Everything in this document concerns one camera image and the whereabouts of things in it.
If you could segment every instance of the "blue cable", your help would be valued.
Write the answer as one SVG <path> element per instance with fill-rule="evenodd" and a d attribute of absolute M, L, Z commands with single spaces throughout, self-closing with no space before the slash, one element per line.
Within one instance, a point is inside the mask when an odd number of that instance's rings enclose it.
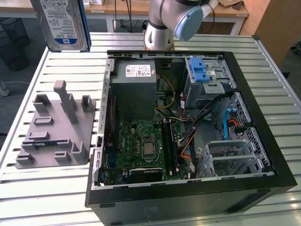
<path fill-rule="evenodd" d="M 237 109 L 234 108 L 234 109 L 231 109 L 231 108 L 227 108 L 224 112 L 224 120 L 223 120 L 223 123 L 224 123 L 224 132 L 225 132 L 225 138 L 226 140 L 229 140 L 229 134 L 228 134 L 228 124 L 227 124 L 227 121 L 228 121 L 228 113 L 231 114 L 231 112 L 236 112 Z"/>

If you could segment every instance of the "metal work table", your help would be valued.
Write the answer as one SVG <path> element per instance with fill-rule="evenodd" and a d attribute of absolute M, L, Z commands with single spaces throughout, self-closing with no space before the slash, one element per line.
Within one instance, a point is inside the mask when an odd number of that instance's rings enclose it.
<path fill-rule="evenodd" d="M 89 53 L 50 53 L 45 50 L 0 152 L 0 221 L 10 225 L 98 226 L 99 219 L 84 206 L 88 164 L 40 169 L 15 168 L 21 142 L 32 120 L 36 94 L 53 91 L 55 80 L 66 80 L 74 99 L 102 97 L 108 49 L 143 49 L 142 34 L 92 33 Z M 301 103 L 260 41 L 249 36 L 197 35 L 189 42 L 174 42 L 176 50 L 232 51 L 288 161 L 298 185 L 275 195 L 247 212 L 171 221 L 171 225 L 300 225 L 301 224 Z M 96 104 L 91 152 L 96 141 L 100 101 Z"/>

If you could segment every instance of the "blue drive bay latch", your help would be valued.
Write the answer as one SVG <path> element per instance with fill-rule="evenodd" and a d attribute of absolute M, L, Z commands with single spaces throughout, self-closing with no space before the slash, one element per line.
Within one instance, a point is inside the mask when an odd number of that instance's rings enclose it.
<path fill-rule="evenodd" d="M 190 58 L 190 66 L 194 77 L 194 82 L 210 82 L 210 77 L 206 72 L 206 65 L 199 57 Z"/>

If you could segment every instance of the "blue hard drive label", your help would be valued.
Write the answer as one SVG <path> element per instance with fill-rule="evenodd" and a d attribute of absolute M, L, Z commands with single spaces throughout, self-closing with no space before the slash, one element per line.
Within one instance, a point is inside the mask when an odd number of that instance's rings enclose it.
<path fill-rule="evenodd" d="M 74 44 L 77 39 L 55 39 L 60 44 Z"/>
<path fill-rule="evenodd" d="M 60 44 L 77 41 L 72 17 L 68 14 L 68 0 L 40 0 L 53 38 Z"/>

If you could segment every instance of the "white sticker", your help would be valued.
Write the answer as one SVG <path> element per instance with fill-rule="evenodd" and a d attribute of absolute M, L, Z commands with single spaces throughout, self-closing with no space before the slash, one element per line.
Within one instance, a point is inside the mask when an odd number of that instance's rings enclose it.
<path fill-rule="evenodd" d="M 181 108 L 185 108 L 185 101 L 181 100 Z"/>
<path fill-rule="evenodd" d="M 126 77 L 151 77 L 150 65 L 128 65 L 126 67 Z"/>
<path fill-rule="evenodd" d="M 198 147 L 196 154 L 201 154 L 202 153 L 202 148 Z"/>
<path fill-rule="evenodd" d="M 207 71 L 207 75 L 215 75 L 214 71 Z"/>
<path fill-rule="evenodd" d="M 68 0 L 40 1 L 53 38 L 60 44 L 76 43 L 77 35 L 73 19 L 67 13 Z"/>
<path fill-rule="evenodd" d="M 103 10 L 91 10 L 91 13 L 104 13 Z"/>
<path fill-rule="evenodd" d="M 194 173 L 196 170 L 196 167 L 192 164 L 192 162 L 190 163 L 189 168 L 191 169 L 191 171 Z"/>

